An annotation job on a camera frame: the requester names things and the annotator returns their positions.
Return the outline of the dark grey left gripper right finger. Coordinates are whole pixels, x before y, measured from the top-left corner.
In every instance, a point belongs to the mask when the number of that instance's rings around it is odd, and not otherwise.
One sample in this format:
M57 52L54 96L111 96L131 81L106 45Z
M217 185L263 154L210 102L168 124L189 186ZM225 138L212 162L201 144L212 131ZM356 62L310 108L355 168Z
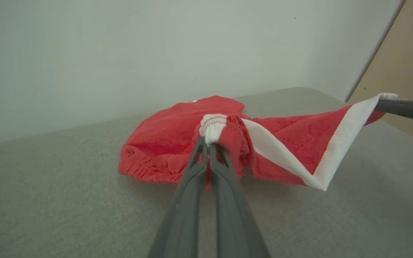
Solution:
M210 168L216 193L218 257L269 258L228 152L218 144L210 145Z

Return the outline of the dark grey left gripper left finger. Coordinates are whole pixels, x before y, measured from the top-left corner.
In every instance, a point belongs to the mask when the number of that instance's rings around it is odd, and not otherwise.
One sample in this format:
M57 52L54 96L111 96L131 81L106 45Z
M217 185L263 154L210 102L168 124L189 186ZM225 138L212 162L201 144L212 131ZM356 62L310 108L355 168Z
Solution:
M206 185L207 150L205 139L198 139L148 251L148 258L197 258L199 201Z

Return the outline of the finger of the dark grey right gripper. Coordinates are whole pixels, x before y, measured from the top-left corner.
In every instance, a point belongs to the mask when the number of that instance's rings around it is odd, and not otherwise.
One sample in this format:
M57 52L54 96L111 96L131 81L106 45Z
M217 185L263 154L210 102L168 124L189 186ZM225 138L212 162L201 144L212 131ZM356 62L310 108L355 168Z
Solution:
M413 119L413 101L379 100L375 110Z

